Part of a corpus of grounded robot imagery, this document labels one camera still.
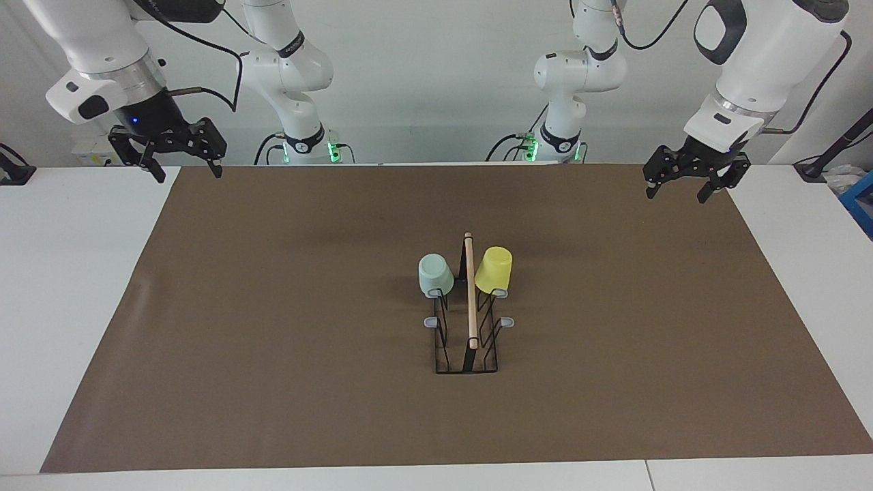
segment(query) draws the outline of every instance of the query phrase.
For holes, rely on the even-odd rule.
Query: white wall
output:
[[[42,99],[65,69],[63,55],[29,17],[21,0],[0,1],[5,2],[0,6],[8,4],[12,16],[4,22],[18,24],[27,32],[25,37],[14,30],[0,30],[0,99],[4,100],[0,139],[36,155],[43,165],[73,163],[66,155],[71,143],[65,136],[73,126]],[[237,2],[228,0],[228,4],[242,19]],[[637,43],[653,38],[678,4],[678,0],[631,2],[626,16],[629,36]],[[681,145],[682,127],[719,74],[718,67],[710,65],[691,41],[704,4],[705,0],[693,0],[656,48],[647,52],[624,48],[630,74],[619,91],[586,96],[589,117],[583,139],[591,143],[589,161],[644,162],[659,144]],[[335,67],[333,85],[313,94],[322,119],[367,162],[485,158],[499,137],[527,130],[545,104],[546,98],[533,83],[536,59],[547,52],[579,48],[569,8],[560,0],[296,0],[293,7],[307,38],[331,57]],[[873,43],[868,27],[873,3],[854,0],[852,10],[851,31],[860,48],[847,65],[858,66]],[[224,16],[213,24],[188,28],[239,51],[254,44]],[[202,85],[230,93],[233,58],[196,45],[157,23],[140,23],[138,29],[155,55],[168,61],[165,74],[170,87]],[[29,45],[29,54],[16,43]],[[777,123],[793,124],[817,78],[840,49],[835,46],[811,80],[799,87]],[[55,71],[52,77],[34,69],[33,53],[42,53],[46,69]],[[835,78],[822,100],[839,94],[849,82],[845,75]],[[204,94],[180,98],[179,104],[192,121],[209,116],[216,122],[229,143],[225,163],[249,163],[262,137],[279,129],[270,107],[245,89],[238,114]],[[832,125],[834,118],[815,114],[805,129],[817,134],[816,125]],[[35,128],[45,135],[35,135]],[[748,151],[754,162],[767,163],[786,139],[762,136]],[[198,162],[187,156],[164,156],[162,161]]]
[[[808,124],[802,126],[773,157],[773,163],[794,163],[820,155],[873,107],[873,43],[869,38],[866,41],[866,56],[859,60],[854,71],[847,70],[850,76],[841,80],[839,90],[828,94],[821,108],[809,117]],[[832,165],[843,163],[873,170],[873,139],[844,151]]]

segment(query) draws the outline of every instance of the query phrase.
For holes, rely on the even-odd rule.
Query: mint green cup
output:
[[[447,295],[455,286],[455,277],[445,258],[439,254],[428,254],[418,261],[418,286],[428,298]]]

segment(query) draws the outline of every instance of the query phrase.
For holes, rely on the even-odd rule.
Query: black wire rack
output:
[[[462,252],[461,267],[458,276],[455,277],[455,287],[452,291],[466,291],[467,275],[466,263]],[[477,338],[466,338],[464,347],[464,361],[460,368],[451,362],[450,351],[459,351],[460,345],[452,347],[449,337],[449,296],[442,289],[431,290],[433,299],[432,316],[424,320],[424,326],[434,331],[434,372],[437,375],[478,375],[484,373],[496,373],[500,369],[498,356],[498,337],[504,328],[515,326],[511,317],[498,317],[494,313],[494,303],[505,299],[508,293],[505,290],[494,290],[489,294],[477,290],[476,308],[481,315],[478,324]],[[477,348],[471,348],[471,341],[477,340]]]

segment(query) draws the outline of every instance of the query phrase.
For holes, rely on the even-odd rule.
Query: yellow cup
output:
[[[512,253],[503,247],[489,247],[476,271],[476,288],[491,294],[494,290],[509,290],[512,273]]]

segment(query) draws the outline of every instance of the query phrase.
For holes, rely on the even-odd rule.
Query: electrical outlet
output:
[[[104,167],[107,165],[122,165],[121,159],[115,153],[115,149],[112,148],[112,144],[109,143],[105,136],[100,137],[91,152],[97,157],[98,165]]]
[[[121,159],[115,153],[106,135],[91,136],[78,140],[72,147],[72,154],[76,156],[76,160],[82,165],[96,165],[99,167],[122,165]]]

